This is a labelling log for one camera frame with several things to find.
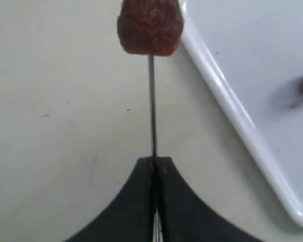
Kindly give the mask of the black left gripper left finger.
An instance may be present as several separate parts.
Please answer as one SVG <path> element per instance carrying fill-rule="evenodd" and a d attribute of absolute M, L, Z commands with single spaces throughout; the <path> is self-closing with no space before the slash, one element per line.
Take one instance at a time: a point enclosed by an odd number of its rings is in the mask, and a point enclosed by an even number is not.
<path fill-rule="evenodd" d="M 155 203 L 154 160 L 138 158 L 111 203 L 67 241 L 152 241 Z"/>

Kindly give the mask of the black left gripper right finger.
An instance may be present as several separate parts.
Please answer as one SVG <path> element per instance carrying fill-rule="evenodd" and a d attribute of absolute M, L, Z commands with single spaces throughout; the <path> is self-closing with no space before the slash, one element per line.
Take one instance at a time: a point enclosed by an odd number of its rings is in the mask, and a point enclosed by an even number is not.
<path fill-rule="evenodd" d="M 258 241 L 211 209 L 191 189 L 172 158 L 155 160 L 164 241 Z"/>

